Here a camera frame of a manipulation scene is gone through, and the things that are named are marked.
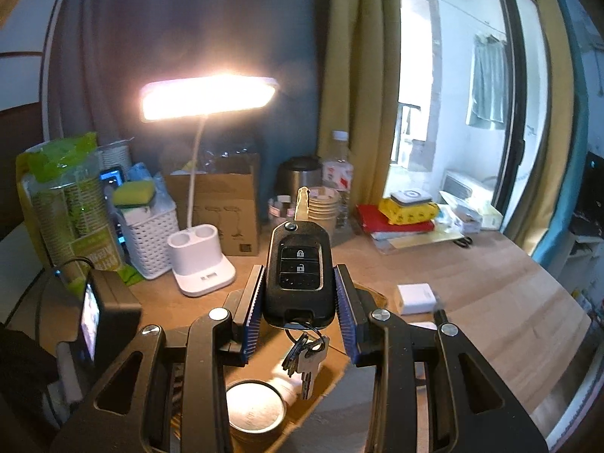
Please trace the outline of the black car key fob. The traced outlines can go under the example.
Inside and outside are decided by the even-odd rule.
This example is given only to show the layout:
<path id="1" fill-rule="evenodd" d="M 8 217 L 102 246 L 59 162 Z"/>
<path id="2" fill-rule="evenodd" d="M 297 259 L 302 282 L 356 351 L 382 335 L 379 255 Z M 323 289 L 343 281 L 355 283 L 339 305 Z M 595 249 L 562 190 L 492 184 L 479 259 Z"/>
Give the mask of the black car key fob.
<path id="1" fill-rule="evenodd" d="M 330 236 L 308 219 L 309 195 L 299 189 L 294 219 L 270 235 L 262 315 L 274 327 L 323 329 L 335 318 Z"/>

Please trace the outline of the silver keys bunch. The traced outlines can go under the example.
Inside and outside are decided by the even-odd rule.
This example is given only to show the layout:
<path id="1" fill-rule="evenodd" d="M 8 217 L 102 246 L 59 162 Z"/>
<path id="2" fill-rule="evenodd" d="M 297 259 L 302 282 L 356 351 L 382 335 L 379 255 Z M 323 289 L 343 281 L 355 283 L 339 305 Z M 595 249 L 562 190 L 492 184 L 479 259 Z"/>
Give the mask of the silver keys bunch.
<path id="1" fill-rule="evenodd" d="M 293 342 L 293 346 L 282 360 L 282 369 L 289 376 L 294 373 L 301 375 L 301 398 L 307 400 L 312 396 L 319 367 L 329 352 L 330 339 L 319 329 L 308 324 L 303 324 L 302 328 L 298 337 L 293 337 L 291 331 L 285 329 L 286 336 Z"/>

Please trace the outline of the white medicine bottle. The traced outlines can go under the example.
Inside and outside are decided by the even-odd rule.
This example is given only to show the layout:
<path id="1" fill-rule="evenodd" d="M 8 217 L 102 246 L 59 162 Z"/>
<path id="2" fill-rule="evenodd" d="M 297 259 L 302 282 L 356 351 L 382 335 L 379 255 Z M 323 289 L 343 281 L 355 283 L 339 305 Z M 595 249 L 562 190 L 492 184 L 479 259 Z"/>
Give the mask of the white medicine bottle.
<path id="1" fill-rule="evenodd" d="M 268 383 L 277 390 L 288 406 L 292 406 L 301 395 L 302 381 L 299 373 L 294 373 L 292 376 L 276 375 L 270 378 Z"/>

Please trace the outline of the orange tin can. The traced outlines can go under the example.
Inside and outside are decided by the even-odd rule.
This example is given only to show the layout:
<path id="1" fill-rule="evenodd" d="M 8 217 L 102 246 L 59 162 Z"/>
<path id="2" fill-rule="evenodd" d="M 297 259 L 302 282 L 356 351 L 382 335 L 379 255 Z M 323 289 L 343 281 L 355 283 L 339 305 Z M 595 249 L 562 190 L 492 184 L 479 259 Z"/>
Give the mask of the orange tin can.
<path id="1" fill-rule="evenodd" d="M 286 418 L 287 406 L 274 385 L 267 381 L 238 381 L 226 390 L 231 430 L 244 437 L 259 438 L 276 433 Z"/>

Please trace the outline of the cardboard box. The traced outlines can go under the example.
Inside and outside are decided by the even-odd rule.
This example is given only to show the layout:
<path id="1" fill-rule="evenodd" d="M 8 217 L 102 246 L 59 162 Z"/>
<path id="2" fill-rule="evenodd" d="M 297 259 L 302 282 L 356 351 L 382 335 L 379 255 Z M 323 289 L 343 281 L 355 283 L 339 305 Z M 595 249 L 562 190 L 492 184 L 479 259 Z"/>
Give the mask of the cardboard box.
<path id="1" fill-rule="evenodd" d="M 304 331 L 294 339 L 293 349 L 272 368 L 269 379 L 248 377 L 230 381 L 226 387 L 226 403 L 233 435 L 247 442 L 264 442 L 279 436 L 294 405 L 306 402 L 313 394 L 308 391 L 312 377 L 300 372 L 299 361 L 303 360 L 306 366 L 313 355 L 317 365 L 314 373 L 320 371 L 329 343 L 327 336 L 313 339 Z"/>

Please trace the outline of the white power adapter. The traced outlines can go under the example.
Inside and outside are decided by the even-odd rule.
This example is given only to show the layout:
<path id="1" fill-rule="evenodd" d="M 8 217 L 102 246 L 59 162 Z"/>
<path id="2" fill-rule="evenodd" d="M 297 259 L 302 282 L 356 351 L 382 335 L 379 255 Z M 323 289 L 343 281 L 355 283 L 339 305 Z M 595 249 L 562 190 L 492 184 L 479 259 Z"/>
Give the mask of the white power adapter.
<path id="1" fill-rule="evenodd" d="M 398 284 L 395 295 L 397 311 L 401 315 L 431 313 L 437 304 L 428 283 Z"/>

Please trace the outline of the red book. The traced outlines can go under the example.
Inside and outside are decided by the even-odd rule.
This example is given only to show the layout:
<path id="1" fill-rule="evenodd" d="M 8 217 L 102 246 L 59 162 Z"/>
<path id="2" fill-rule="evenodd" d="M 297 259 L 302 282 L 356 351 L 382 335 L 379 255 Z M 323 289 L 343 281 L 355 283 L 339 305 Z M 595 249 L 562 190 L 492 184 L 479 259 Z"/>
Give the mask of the red book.
<path id="1" fill-rule="evenodd" d="M 432 221 L 424 221 L 407 225 L 390 224 L 388 218 L 379 211 L 377 206 L 358 205 L 356 207 L 356 216 L 361 229 L 364 233 L 426 233 L 434 230 Z"/>

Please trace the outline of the yellow box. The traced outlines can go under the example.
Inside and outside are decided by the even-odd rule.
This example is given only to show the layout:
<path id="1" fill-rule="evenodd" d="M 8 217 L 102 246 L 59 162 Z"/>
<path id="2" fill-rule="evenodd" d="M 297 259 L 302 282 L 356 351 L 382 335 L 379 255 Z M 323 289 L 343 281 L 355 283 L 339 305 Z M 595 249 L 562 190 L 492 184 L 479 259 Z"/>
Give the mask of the yellow box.
<path id="1" fill-rule="evenodd" d="M 400 206 L 392 199 L 381 199 L 378 210 L 390 225 L 411 225 L 435 219 L 440 209 L 434 202 L 414 206 Z"/>

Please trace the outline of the patterned glass jar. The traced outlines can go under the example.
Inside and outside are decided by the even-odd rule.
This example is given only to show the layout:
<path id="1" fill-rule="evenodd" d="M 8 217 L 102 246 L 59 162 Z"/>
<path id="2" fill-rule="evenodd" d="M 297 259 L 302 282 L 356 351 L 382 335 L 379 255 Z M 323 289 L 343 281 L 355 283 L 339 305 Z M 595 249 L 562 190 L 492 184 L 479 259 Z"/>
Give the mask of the patterned glass jar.
<path id="1" fill-rule="evenodd" d="M 281 194 L 268 201 L 268 221 L 271 228 L 292 221 L 295 216 L 296 202 L 287 195 Z"/>

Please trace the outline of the brown lamp packaging box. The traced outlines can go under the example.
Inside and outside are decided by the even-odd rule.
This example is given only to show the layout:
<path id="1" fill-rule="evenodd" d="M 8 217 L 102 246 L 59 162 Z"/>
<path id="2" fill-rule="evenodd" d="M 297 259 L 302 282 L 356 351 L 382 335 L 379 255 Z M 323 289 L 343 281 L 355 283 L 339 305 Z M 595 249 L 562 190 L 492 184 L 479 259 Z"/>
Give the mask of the brown lamp packaging box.
<path id="1" fill-rule="evenodd" d="M 218 230 L 224 255 L 256 256 L 259 251 L 259 216 L 256 205 L 257 153 L 219 157 L 214 170 L 194 177 L 191 225 L 211 224 Z"/>

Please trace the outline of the white plastic basket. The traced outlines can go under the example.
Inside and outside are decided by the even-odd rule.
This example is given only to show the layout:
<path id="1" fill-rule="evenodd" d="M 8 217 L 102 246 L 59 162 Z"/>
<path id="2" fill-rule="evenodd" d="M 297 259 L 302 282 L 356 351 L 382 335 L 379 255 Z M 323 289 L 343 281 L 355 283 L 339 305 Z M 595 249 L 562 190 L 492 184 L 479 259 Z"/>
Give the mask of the white plastic basket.
<path id="1" fill-rule="evenodd" d="M 119 214 L 130 264 L 147 280 L 171 270 L 168 237 L 179 231 L 175 202 L 170 200 L 160 213 L 128 225 Z"/>

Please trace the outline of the white tissue box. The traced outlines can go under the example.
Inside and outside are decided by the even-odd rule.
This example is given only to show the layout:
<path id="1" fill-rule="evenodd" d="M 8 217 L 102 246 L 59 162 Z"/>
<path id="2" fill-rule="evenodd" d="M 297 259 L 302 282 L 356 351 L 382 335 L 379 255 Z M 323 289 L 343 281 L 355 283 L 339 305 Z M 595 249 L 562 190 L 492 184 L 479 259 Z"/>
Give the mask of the white tissue box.
<path id="1" fill-rule="evenodd" d="M 501 229 L 503 215 L 489 202 L 481 202 L 471 197 L 460 199 L 446 191 L 440 191 L 439 194 L 448 205 L 453 225 L 464 235 Z"/>

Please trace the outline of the yellow curtain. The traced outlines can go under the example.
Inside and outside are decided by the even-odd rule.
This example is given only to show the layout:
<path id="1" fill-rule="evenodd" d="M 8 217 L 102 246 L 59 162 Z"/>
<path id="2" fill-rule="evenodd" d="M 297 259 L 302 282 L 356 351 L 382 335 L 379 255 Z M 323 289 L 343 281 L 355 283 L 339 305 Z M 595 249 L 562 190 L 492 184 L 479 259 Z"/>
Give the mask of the yellow curtain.
<path id="1" fill-rule="evenodd" d="M 330 0 L 317 152 L 335 130 L 349 133 L 350 206 L 384 192 L 394 139 L 400 75 L 400 0 Z"/>
<path id="2" fill-rule="evenodd" d="M 547 31 L 548 24 L 551 21 L 542 17 L 539 10 L 539 3 L 542 0 L 535 0 L 538 9 L 538 30 L 542 31 L 542 37 L 545 38 L 545 58 L 547 66 L 545 70 L 548 75 L 547 101 L 545 102 L 545 130 L 542 133 L 542 142 L 538 149 L 538 160 L 536 166 L 529 177 L 529 189 L 521 199 L 521 206 L 525 210 L 522 215 L 515 215 L 512 218 L 509 228 L 512 230 L 511 238 L 515 241 L 527 255 L 532 257 L 536 245 L 542 236 L 547 232 L 550 218 L 552 216 L 552 191 L 542 187 L 542 173 L 544 173 L 545 161 L 548 158 L 548 134 L 550 127 L 550 105 L 551 105 L 551 65 L 550 52 L 548 46 Z"/>

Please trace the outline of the hanging grey clothes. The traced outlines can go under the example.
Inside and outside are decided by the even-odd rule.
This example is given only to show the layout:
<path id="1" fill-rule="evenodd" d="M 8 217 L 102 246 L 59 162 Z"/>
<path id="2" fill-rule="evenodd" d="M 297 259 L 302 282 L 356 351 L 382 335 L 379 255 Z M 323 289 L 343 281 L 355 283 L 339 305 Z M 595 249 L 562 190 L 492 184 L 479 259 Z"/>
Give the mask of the hanging grey clothes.
<path id="1" fill-rule="evenodd" d="M 477 34 L 466 124 L 483 130 L 505 130 L 508 105 L 507 43 L 492 35 Z"/>

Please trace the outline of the black monitor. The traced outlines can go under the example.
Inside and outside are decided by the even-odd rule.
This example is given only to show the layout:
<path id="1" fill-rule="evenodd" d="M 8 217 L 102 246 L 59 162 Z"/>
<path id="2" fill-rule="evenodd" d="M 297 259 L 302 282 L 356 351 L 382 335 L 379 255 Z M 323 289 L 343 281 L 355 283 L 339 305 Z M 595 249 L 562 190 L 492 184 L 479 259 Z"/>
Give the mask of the black monitor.
<path id="1" fill-rule="evenodd" d="M 575 234 L 603 237 L 603 157 L 588 153 L 571 221 Z"/>

